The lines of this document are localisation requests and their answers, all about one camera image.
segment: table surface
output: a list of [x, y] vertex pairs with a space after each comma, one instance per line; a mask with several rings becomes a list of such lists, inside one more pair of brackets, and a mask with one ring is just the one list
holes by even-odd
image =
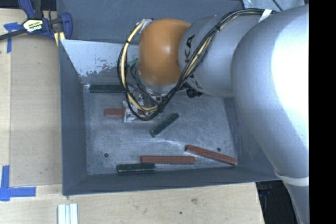
[[[4, 23], [18, 22], [25, 19], [25, 14], [18, 9], [0, 9], [0, 35], [6, 33]], [[26, 36], [13, 38], [13, 50], [20, 45], [31, 46], [41, 41], [41, 37]], [[55, 184], [59, 181], [53, 179], [58, 175], [60, 167], [55, 165], [54, 145], [59, 138], [44, 137], [38, 145], [38, 150], [24, 154], [13, 154], [18, 150], [11, 148], [15, 145], [22, 149], [30, 149], [31, 139], [15, 137], [15, 143], [10, 141], [11, 134], [18, 128], [11, 125], [11, 115], [16, 111], [11, 109], [11, 88], [13, 89], [19, 76], [12, 80], [15, 68], [12, 68], [12, 53], [7, 53], [7, 40], [0, 41], [0, 168], [4, 165], [21, 164], [22, 167], [44, 167], [45, 173], [41, 178], [27, 176], [27, 182], [38, 182], [36, 197], [12, 198], [9, 202], [0, 201], [0, 223], [57, 223], [58, 204], [78, 204], [79, 223], [265, 223], [260, 207], [256, 185], [254, 183], [221, 185], [199, 188], [169, 189], [136, 191], [126, 193], [94, 194], [65, 197], [61, 194], [62, 185]], [[27, 93], [31, 84], [27, 84]], [[22, 130], [38, 130], [38, 126], [20, 126]], [[53, 151], [46, 157], [48, 148]], [[22, 176], [29, 171], [22, 170]]]

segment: wires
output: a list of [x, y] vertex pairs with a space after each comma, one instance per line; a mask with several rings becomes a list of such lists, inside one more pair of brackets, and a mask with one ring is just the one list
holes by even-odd
[[258, 14], [262, 15], [264, 9], [255, 9], [255, 8], [250, 8], [250, 9], [243, 9], [243, 10], [238, 10], [235, 12], [231, 12], [221, 18], [219, 23], [215, 25], [202, 39], [200, 42], [199, 46], [196, 48], [196, 50], [193, 52], [190, 61], [186, 64], [184, 67], [181, 76], [179, 80], [177, 81], [175, 87], [171, 89], [168, 94], [166, 94], [160, 103], [158, 103], [156, 100], [154, 100], [146, 91], [146, 89], [143, 87], [141, 82], [137, 78], [137, 74], [134, 73], [135, 67], [131, 67], [131, 74], [134, 77], [135, 81], [137, 82], [137, 87], [133, 86], [135, 90], [140, 91], [144, 96], [150, 99], [151, 103], [153, 104], [151, 107], [147, 108], [139, 104], [137, 99], [134, 97], [134, 95], [130, 92], [128, 83], [126, 81], [126, 72], [128, 68], [127, 64], [127, 49], [130, 45], [131, 40], [133, 39], [134, 35], [144, 26], [144, 24], [149, 20], [149, 19], [144, 19], [141, 21], [131, 32], [130, 37], [127, 39], [125, 42], [118, 58], [118, 77], [120, 80], [121, 85], [124, 88], [127, 104], [132, 111], [132, 113], [138, 117], [139, 119], [143, 121], [148, 121], [156, 117], [159, 113], [161, 113], [165, 106], [170, 102], [170, 100], [173, 98], [173, 96], [181, 90], [183, 85], [186, 83], [186, 80], [192, 75], [192, 73], [197, 69], [197, 67], [202, 63], [203, 59], [205, 58], [211, 43], [212, 39], [214, 36], [221, 31], [229, 22], [231, 22], [233, 19], [237, 18], [238, 16], [245, 16], [245, 15], [251, 15], [251, 14]]

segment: clamp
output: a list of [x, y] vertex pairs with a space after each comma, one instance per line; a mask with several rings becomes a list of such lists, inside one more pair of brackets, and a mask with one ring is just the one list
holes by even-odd
[[53, 30], [53, 25], [62, 23], [63, 24], [63, 34], [66, 39], [69, 39], [72, 34], [72, 21], [71, 15], [69, 13], [62, 13], [60, 18], [51, 20], [49, 15], [49, 20], [43, 18], [43, 13], [41, 11], [41, 0], [17, 0], [25, 14], [27, 19], [21, 24], [21, 29], [6, 33], [0, 36], [0, 40], [11, 38], [14, 36], [27, 33], [28, 35], [40, 35], [56, 41], [57, 33]]

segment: wooden block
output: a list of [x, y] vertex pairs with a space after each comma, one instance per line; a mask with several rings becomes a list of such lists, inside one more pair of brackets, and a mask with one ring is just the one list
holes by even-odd
[[105, 117], [119, 117], [124, 116], [125, 109], [105, 109]]
[[236, 158], [233, 158], [233, 157], [221, 154], [221, 153], [217, 153], [214, 151], [206, 150], [205, 148], [201, 148], [201, 147], [197, 147], [193, 145], [186, 145], [185, 150], [189, 153], [193, 153], [193, 154], [196, 154], [204, 158], [213, 159], [218, 162], [227, 163], [231, 165], [237, 164]]
[[194, 164], [194, 156], [141, 156], [141, 163]]

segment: bin floor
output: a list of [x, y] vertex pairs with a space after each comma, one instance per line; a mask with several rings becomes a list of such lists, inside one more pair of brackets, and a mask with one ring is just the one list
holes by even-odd
[[[106, 118], [107, 108], [122, 108], [124, 94], [84, 93], [88, 174], [116, 173], [118, 164], [139, 163], [142, 155], [184, 155], [187, 144], [237, 157], [223, 98], [176, 94], [160, 119], [124, 123]], [[150, 131], [171, 113], [180, 117], [155, 138]], [[156, 165], [156, 170], [226, 167], [228, 164], [196, 156], [193, 165]]]

